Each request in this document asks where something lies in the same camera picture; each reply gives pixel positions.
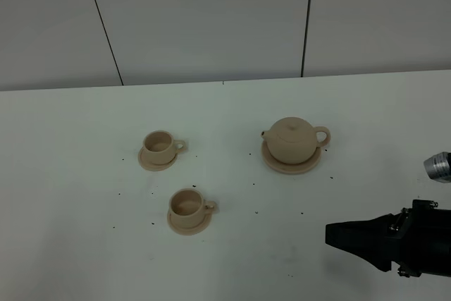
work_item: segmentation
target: metal screw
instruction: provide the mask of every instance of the metal screw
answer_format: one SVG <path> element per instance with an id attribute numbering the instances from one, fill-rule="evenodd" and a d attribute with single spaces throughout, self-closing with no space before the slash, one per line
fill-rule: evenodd
<path id="1" fill-rule="evenodd" d="M 409 278 L 410 277 L 410 274 L 409 273 L 407 273 L 403 268 L 398 268 L 397 269 L 397 274 L 399 275 L 399 276 L 402 276 L 402 277 L 405 277 L 405 278 Z"/>

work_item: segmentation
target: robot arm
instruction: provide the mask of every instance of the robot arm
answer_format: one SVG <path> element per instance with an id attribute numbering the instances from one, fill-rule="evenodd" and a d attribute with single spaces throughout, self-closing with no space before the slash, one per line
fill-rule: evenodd
<path id="1" fill-rule="evenodd" d="M 443 152 L 424 166 L 431 179 L 450 183 L 450 163 L 450 154 Z M 332 223 L 326 226 L 326 244 L 355 254 L 381 271 L 390 271 L 391 262 L 396 262 L 400 276 L 451 276 L 451 211 L 437 207 L 437 202 L 414 200 L 412 208 L 396 215 Z"/>

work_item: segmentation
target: white tabletop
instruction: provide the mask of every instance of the white tabletop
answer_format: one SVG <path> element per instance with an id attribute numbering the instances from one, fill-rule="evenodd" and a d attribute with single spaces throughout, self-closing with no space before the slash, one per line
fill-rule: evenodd
<path id="1" fill-rule="evenodd" d="M 327 223 L 451 208 L 423 160 L 450 150 L 451 71 L 0 93 L 0 300 L 447 300 L 451 280 L 400 278 L 324 243 Z M 279 118 L 325 125 L 311 172 L 260 156 Z M 188 152 L 143 170 L 144 136 Z M 197 186 L 219 213 L 193 236 L 168 199 Z"/>

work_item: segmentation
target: teapot spout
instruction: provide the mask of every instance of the teapot spout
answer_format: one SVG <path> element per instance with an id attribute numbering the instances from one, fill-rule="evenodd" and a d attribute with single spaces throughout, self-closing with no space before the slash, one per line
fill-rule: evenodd
<path id="1" fill-rule="evenodd" d="M 274 132 L 271 132 L 271 130 L 264 130 L 261 132 L 261 137 L 264 138 L 265 141 L 269 141 L 274 138 Z"/>

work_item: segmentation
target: teapot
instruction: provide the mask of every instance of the teapot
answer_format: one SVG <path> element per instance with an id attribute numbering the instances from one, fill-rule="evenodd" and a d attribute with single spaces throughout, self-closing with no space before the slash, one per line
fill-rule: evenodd
<path id="1" fill-rule="evenodd" d="M 326 138 L 318 141 L 316 134 L 323 132 Z M 313 127 L 301 118 L 283 118 L 270 130 L 261 132 L 271 155 L 284 164 L 300 164 L 308 160 L 317 147 L 326 146 L 330 131 L 326 127 Z"/>

